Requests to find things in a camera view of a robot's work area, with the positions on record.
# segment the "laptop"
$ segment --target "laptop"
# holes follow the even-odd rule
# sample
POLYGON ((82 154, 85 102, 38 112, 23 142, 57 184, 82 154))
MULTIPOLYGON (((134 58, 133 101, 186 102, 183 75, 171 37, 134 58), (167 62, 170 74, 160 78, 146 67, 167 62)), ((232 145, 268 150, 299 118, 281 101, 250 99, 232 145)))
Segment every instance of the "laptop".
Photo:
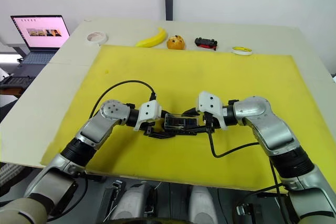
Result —
POLYGON ((61 15, 11 16, 30 53, 23 59, 15 76, 35 77, 69 38, 61 15))

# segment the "banana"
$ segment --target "banana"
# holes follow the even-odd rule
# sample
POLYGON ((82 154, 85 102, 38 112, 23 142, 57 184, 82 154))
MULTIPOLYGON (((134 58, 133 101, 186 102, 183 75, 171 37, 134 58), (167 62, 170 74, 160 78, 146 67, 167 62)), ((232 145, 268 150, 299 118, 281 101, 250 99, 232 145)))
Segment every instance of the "banana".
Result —
POLYGON ((159 27, 158 29, 159 29, 159 33, 157 35, 155 35, 155 36, 153 36, 151 38, 139 41, 136 44, 136 47, 154 47, 154 46, 160 44, 161 42, 163 42, 164 39, 167 36, 167 33, 161 27, 159 27))

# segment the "laptop keyboard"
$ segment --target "laptop keyboard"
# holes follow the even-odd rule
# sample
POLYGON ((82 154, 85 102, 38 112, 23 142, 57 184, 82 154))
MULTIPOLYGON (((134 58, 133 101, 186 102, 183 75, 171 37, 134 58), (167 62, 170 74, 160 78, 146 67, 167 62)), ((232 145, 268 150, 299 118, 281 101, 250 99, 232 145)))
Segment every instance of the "laptop keyboard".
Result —
POLYGON ((46 54, 42 52, 29 53, 22 61, 24 64, 48 64, 54 54, 46 54))

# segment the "white tape roll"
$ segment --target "white tape roll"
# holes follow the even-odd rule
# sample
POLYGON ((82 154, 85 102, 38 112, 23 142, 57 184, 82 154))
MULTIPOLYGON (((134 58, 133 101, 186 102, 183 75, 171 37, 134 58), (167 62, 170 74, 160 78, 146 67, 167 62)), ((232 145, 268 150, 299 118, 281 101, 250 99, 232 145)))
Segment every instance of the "white tape roll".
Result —
POLYGON ((95 31, 94 33, 90 33, 87 38, 87 42, 90 44, 98 44, 99 46, 104 44, 108 38, 106 33, 102 31, 95 31))
POLYGON ((247 47, 233 47, 231 49, 231 52, 237 55, 251 55, 252 49, 247 48, 247 47))

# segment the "laptop screen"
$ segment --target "laptop screen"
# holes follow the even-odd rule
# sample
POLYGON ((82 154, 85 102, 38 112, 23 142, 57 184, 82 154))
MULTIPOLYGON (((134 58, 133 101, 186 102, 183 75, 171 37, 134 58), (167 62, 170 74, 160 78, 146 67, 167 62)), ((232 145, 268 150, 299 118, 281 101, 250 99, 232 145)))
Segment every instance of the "laptop screen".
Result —
POLYGON ((29 48, 60 48, 69 38, 62 16, 11 16, 29 48))

